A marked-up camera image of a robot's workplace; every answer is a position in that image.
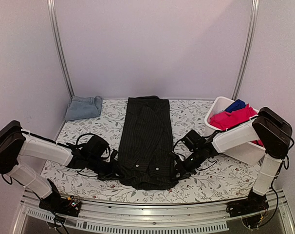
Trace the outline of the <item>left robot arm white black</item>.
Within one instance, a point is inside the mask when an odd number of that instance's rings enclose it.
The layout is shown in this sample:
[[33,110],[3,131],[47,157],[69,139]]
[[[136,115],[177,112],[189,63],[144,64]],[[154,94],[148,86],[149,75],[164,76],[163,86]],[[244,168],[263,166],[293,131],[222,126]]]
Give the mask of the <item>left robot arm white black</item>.
[[32,190],[54,212],[64,208],[64,201],[52,182],[40,176],[22,162],[24,156],[48,160],[70,169],[89,169],[99,180],[117,179],[116,156],[100,136],[87,134],[86,143],[57,143],[24,130],[19,121],[12,120],[0,130],[0,174],[8,175],[23,187]]

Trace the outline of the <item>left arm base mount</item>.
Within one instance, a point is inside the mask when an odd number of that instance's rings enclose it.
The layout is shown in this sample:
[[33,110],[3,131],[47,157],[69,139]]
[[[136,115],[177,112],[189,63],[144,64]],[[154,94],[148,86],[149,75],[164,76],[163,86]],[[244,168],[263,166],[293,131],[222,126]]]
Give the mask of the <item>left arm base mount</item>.
[[39,208],[50,211],[53,214],[64,214],[68,216],[78,217],[81,209],[81,200],[74,196],[63,198],[56,187],[52,187],[52,193],[41,198]]

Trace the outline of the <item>light blue denim skirt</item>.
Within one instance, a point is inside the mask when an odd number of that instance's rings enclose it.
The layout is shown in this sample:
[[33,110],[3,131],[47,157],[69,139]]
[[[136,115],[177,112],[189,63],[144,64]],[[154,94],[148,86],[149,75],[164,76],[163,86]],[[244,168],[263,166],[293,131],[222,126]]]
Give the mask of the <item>light blue denim skirt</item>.
[[95,97],[77,97],[70,99],[66,114],[66,121],[95,118],[101,116],[103,99]]

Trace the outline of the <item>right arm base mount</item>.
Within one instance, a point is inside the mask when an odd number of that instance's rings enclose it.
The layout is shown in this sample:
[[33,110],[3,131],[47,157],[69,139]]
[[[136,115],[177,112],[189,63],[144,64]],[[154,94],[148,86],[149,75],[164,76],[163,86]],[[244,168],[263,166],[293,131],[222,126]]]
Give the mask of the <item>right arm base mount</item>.
[[226,212],[229,213],[230,217],[257,213],[242,219],[242,223],[246,228],[257,229],[262,224],[268,208],[269,204],[266,195],[258,195],[251,190],[247,198],[228,202]]

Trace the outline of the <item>black striped garment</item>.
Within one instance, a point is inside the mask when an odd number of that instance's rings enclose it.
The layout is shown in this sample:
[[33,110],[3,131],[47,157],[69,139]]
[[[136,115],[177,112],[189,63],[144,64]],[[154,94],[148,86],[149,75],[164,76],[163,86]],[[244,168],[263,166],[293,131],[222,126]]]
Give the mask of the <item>black striped garment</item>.
[[120,183],[137,190],[167,190],[174,170],[170,104],[157,96],[130,97],[118,151]]

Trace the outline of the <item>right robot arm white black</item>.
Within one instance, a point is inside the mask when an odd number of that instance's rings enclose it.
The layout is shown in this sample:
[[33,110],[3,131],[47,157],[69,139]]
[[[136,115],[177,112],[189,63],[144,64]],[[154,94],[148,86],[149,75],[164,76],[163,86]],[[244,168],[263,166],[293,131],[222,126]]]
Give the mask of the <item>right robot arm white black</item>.
[[253,213],[262,205],[261,196],[268,192],[279,168],[288,156],[288,151],[295,143],[292,134],[291,125],[268,107],[261,108],[258,114],[249,120],[225,130],[215,130],[208,136],[201,136],[191,130],[180,139],[191,154],[185,160],[181,160],[177,154],[171,153],[175,160],[171,179],[188,178],[208,158],[245,143],[261,141],[265,149],[264,160],[251,189],[252,195],[243,203],[243,208]]

